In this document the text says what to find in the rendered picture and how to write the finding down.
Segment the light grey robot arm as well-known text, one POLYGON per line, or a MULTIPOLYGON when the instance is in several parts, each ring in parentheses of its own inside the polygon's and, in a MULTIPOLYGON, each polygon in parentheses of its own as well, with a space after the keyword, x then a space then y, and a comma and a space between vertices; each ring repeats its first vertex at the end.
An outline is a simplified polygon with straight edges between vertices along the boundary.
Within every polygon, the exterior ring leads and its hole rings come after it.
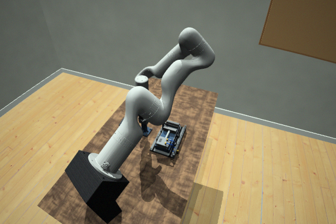
POLYGON ((99 154, 90 153, 90 164, 102 175, 120 180, 121 165, 139 143, 143 130, 138 115, 149 123, 164 124, 172 110, 175 94, 184 80, 195 70, 210 67, 215 53, 200 33, 194 28, 185 28, 178 43, 155 66, 144 68, 135 78, 135 87, 125 99, 125 117, 99 154), (191 60, 184 60, 189 55, 191 60), (149 91, 149 78, 162 78, 162 96, 158 99, 149 91))

